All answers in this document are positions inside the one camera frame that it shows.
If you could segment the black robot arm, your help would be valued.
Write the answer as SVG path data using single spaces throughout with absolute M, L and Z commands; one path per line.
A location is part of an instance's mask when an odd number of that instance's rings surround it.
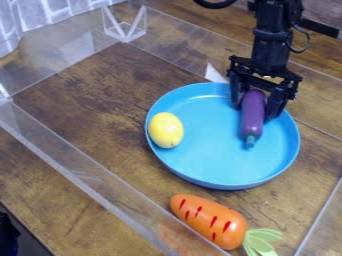
M 294 49 L 292 29 L 303 11 L 302 0 L 255 0 L 256 27 L 251 57 L 230 57 L 227 77 L 231 85 L 231 102 L 235 108 L 254 86 L 270 93 L 264 107 L 264 121 L 276 118 L 298 93 L 302 77 L 287 69 L 290 53 Z

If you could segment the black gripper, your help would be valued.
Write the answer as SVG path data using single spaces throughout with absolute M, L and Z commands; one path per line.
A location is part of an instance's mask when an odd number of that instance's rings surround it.
M 290 52 L 295 52 L 291 43 L 291 30 L 267 32 L 255 29 L 251 57 L 228 57 L 232 106 L 235 109 L 240 107 L 243 95 L 251 86 L 266 90 L 270 93 L 264 107 L 266 121 L 276 118 L 287 101 L 296 98 L 302 82 L 302 77 L 287 69 Z

